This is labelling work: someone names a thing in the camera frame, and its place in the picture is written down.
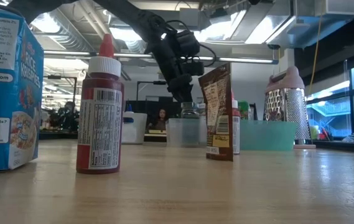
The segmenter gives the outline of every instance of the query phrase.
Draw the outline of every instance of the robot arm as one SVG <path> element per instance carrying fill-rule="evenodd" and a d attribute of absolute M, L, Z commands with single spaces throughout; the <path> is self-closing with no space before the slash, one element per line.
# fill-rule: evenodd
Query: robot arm
<path fill-rule="evenodd" d="M 77 0 L 13 0 L 8 6 L 19 11 L 27 23 L 38 15 L 50 12 L 62 4 Z M 177 32 L 160 16 L 138 9 L 127 0 L 94 0 L 100 6 L 129 24 L 147 42 L 146 53 L 151 52 L 168 84 L 168 91 L 178 102 L 191 102 L 192 75 L 203 75 L 201 62 L 188 63 L 181 57 L 199 53 L 200 44 L 193 32 Z"/>

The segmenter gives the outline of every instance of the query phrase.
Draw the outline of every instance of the teal plastic container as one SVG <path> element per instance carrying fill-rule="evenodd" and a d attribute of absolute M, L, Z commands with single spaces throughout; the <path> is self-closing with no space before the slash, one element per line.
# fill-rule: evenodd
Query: teal plastic container
<path fill-rule="evenodd" d="M 291 151 L 297 124 L 284 121 L 240 121 L 240 150 Z"/>

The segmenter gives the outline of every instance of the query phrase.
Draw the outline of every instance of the brown pouch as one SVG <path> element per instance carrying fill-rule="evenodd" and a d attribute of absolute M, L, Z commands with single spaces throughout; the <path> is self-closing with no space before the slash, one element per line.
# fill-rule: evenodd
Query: brown pouch
<path fill-rule="evenodd" d="M 207 118 L 206 158 L 233 161 L 231 64 L 199 78 Z"/>

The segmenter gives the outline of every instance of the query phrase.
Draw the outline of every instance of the rice krispies box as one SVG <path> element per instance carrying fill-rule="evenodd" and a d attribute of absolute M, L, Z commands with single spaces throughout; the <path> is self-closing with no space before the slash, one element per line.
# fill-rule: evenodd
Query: rice krispies box
<path fill-rule="evenodd" d="M 23 17 L 0 9 L 0 170 L 37 158 L 44 51 Z"/>

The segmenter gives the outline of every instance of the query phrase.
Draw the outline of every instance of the wooden table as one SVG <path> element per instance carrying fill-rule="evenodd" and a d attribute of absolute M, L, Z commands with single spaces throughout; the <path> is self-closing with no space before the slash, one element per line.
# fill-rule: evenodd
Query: wooden table
<path fill-rule="evenodd" d="M 354 154 L 123 146 L 117 174 L 75 172 L 76 141 L 41 141 L 39 159 L 0 173 L 5 223 L 354 223 Z"/>

